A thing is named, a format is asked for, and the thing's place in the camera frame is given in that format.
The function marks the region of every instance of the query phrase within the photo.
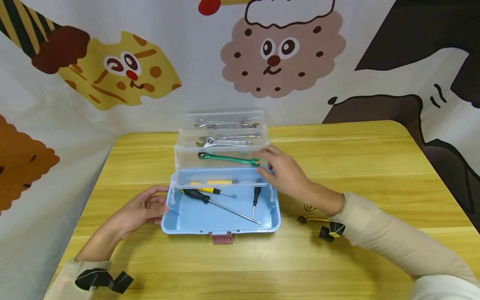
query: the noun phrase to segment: right hand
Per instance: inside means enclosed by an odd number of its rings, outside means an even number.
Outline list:
[[[273,145],[256,151],[253,155],[268,161],[269,168],[274,170],[273,175],[264,168],[257,168],[257,171],[283,194],[301,199],[305,191],[314,185],[291,156]]]

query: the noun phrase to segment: wooden table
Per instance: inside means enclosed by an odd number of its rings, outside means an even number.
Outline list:
[[[375,201],[456,251],[480,276],[480,237],[407,130],[393,121],[273,127],[271,143],[291,154],[315,182]],[[138,192],[167,185],[176,133],[133,133],[113,146],[57,273],[90,235]],[[120,296],[98,299],[407,299],[411,281],[384,258],[344,238],[320,240],[320,224],[300,225],[303,205],[280,196],[274,234],[168,236],[144,226],[115,250],[111,273],[135,280]]]

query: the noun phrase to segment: cartoon eye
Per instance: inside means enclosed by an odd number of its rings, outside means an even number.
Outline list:
[[[115,75],[125,76],[125,67],[121,63],[120,59],[115,56],[106,56],[103,59],[103,66],[105,69]]]
[[[272,39],[268,38],[262,43],[260,54],[265,60],[267,60],[274,53],[275,53],[275,42]]]
[[[283,60],[291,58],[297,54],[300,49],[300,43],[294,37],[287,37],[280,45],[281,46],[278,49],[278,56]]]
[[[138,59],[135,57],[135,55],[133,55],[132,53],[128,52],[128,51],[123,51],[121,54],[120,54],[120,57],[123,58],[123,61],[125,62],[125,64],[130,68],[132,69],[133,71],[135,71],[135,73],[137,75],[140,75],[142,73],[142,67],[140,66],[140,62],[138,61]]]

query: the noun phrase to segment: printed fabric backdrop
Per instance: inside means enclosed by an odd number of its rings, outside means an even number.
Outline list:
[[[41,299],[113,142],[395,120],[477,229],[480,2],[0,0],[0,295]]]

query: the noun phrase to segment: green wrench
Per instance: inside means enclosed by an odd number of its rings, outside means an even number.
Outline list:
[[[244,159],[244,158],[236,158],[236,157],[229,157],[229,156],[221,156],[221,155],[214,155],[207,152],[199,152],[198,153],[199,159],[218,159],[218,160],[226,160],[226,161],[233,161],[235,163],[247,164],[251,165],[252,167],[259,167],[260,164],[257,163],[259,161],[258,158],[252,159]]]

